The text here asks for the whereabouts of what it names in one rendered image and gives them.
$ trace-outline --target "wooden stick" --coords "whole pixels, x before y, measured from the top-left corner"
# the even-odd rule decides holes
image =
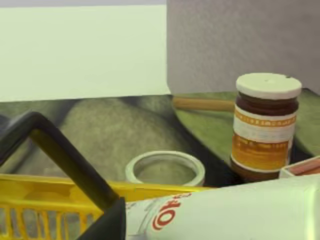
[[[177,109],[234,112],[235,103],[230,100],[187,98],[174,96],[172,104]]]

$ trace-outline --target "plastic basket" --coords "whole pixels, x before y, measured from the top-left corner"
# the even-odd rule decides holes
[[[1,129],[0,166],[27,137],[73,181],[0,174],[0,240],[71,240],[84,233],[104,212],[108,214],[108,208],[119,196],[130,202],[206,189],[108,184],[50,121],[35,112],[14,119]]]

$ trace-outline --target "white bottle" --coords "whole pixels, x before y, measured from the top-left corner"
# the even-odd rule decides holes
[[[320,240],[320,174],[127,205],[127,240]]]

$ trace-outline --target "brown jar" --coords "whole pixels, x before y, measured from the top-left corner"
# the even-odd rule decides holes
[[[289,163],[302,85],[285,75],[250,73],[236,88],[231,167],[247,182],[276,179]]]

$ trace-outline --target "small box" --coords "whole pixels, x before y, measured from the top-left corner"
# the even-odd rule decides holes
[[[320,174],[320,156],[283,167],[280,170],[279,178],[283,179],[311,174]]]

